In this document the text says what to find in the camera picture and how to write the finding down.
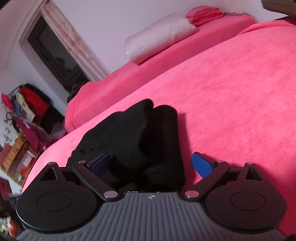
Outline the pink bed blanket near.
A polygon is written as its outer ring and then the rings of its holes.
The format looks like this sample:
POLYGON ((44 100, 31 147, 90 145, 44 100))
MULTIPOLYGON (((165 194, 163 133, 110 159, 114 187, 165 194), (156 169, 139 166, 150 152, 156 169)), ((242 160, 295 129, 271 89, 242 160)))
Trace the pink bed blanket near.
POLYGON ((254 162, 287 202, 280 229, 295 233, 295 21, 251 25, 171 68, 53 144, 32 168, 29 185, 50 161, 65 166, 83 135, 117 111, 149 98, 179 114, 186 184, 200 180, 195 151, 242 165, 254 162))

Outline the red pillow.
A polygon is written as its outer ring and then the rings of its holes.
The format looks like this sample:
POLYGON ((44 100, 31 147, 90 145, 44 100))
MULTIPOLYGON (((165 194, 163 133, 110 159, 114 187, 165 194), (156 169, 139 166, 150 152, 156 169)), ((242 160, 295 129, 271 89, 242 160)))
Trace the red pillow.
POLYGON ((213 6, 197 6, 189 10, 185 15, 189 22, 196 27, 222 18, 224 16, 224 12, 220 11, 219 8, 213 6))

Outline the black pants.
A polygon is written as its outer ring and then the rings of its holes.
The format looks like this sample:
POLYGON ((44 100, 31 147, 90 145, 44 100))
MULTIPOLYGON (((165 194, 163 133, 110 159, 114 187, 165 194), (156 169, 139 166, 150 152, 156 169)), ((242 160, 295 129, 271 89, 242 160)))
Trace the black pants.
POLYGON ((185 184, 178 114, 169 105, 144 99, 112 113, 90 129, 67 166, 108 153, 102 181, 117 192, 180 192, 185 184))

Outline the hanging clothes on rack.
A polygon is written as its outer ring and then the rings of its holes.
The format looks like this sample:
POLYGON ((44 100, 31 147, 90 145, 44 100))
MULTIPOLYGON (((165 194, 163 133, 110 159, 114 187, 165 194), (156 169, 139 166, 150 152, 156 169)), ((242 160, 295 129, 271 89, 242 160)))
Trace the hanging clothes on rack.
POLYGON ((2 93, 1 104, 6 110, 4 121, 11 123, 16 133, 23 134, 33 150, 42 153, 57 141, 65 118, 34 85, 26 83, 9 94, 2 93))

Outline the red bed cover far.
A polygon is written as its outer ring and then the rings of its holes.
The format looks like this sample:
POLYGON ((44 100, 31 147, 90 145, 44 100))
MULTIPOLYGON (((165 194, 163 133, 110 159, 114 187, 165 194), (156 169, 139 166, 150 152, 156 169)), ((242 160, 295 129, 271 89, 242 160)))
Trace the red bed cover far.
POLYGON ((129 62, 103 80, 83 85, 69 102, 65 114, 68 133, 79 128, 141 86, 187 59, 238 35, 255 24, 254 17, 225 15, 197 32, 137 65, 129 62))

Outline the wooden shelf unit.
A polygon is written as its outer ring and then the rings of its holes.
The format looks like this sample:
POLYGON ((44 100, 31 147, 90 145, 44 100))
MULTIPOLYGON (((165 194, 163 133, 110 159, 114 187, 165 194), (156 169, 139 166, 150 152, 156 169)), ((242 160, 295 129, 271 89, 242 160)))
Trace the wooden shelf unit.
POLYGON ((1 152, 1 170, 17 185, 23 187, 29 173, 40 156, 27 138, 21 134, 1 152))

